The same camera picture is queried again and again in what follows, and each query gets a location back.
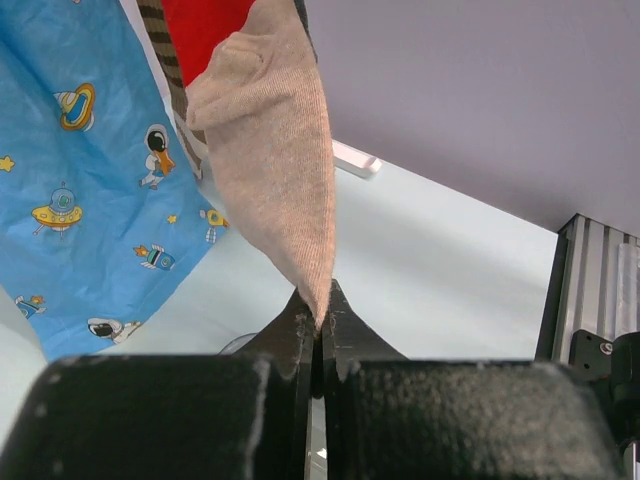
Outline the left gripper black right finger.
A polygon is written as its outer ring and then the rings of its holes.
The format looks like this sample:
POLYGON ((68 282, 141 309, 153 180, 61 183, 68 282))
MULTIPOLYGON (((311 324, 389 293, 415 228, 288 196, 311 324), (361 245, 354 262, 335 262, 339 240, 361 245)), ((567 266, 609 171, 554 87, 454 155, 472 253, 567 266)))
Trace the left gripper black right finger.
POLYGON ((331 289, 321 330, 331 479, 621 479, 595 394, 548 361, 410 360, 331 289))

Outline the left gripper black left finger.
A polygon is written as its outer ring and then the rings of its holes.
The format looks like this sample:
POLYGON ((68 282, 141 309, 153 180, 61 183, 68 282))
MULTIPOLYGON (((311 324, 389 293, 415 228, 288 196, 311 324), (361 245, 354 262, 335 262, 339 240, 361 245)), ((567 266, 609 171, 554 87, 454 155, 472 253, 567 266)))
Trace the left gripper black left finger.
POLYGON ((305 479, 314 322, 299 295, 228 355, 60 359, 1 452, 5 479, 305 479))

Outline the beige red reindeer sock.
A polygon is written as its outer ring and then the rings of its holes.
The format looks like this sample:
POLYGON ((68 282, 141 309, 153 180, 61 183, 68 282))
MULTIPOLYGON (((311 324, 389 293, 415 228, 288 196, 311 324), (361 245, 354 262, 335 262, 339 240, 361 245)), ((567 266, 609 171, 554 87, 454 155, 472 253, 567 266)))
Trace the beige red reindeer sock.
POLYGON ((188 127, 204 135, 233 226, 317 323, 335 257, 329 115, 300 1, 167 1, 188 127))

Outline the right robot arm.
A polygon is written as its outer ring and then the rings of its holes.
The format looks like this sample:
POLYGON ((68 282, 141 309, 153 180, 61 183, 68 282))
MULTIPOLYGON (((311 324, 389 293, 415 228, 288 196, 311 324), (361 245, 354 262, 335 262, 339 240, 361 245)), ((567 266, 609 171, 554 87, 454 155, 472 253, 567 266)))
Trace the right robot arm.
POLYGON ((573 334, 569 364, 595 392, 630 479, 639 477, 639 334, 573 334))

